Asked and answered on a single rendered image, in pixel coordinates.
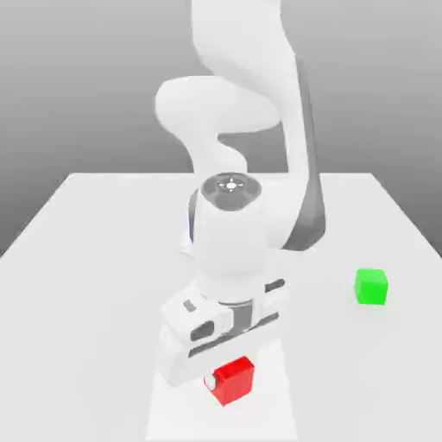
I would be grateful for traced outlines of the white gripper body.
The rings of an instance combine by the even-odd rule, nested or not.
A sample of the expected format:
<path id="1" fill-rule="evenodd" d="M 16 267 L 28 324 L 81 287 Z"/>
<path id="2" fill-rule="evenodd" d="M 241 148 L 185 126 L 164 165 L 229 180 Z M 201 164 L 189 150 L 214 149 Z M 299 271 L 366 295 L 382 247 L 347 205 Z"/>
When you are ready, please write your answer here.
<path id="1" fill-rule="evenodd" d="M 224 335 L 204 345 L 186 347 L 164 324 L 160 330 L 159 373 L 171 387 L 204 376 L 239 357 L 251 356 L 287 331 L 287 315 L 274 313 L 236 336 Z"/>

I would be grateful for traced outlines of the small red cube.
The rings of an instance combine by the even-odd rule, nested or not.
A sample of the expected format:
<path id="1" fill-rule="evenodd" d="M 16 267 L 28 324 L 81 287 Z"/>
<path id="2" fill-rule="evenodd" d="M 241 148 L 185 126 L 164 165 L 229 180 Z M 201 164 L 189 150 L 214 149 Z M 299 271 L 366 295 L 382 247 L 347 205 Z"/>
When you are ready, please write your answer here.
<path id="1" fill-rule="evenodd" d="M 209 390 L 224 407 L 251 391 L 254 372 L 255 365 L 247 357 L 240 357 L 212 372 L 217 377 L 217 387 Z"/>

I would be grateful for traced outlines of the small green cube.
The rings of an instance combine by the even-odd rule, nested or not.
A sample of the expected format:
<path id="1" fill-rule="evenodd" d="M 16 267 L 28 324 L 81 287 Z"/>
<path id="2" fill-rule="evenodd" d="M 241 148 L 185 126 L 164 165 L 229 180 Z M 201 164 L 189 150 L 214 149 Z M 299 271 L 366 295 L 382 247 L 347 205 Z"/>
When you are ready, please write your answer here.
<path id="1" fill-rule="evenodd" d="M 382 269 L 357 270 L 354 292 L 359 304 L 383 306 L 387 299 L 388 278 Z"/>

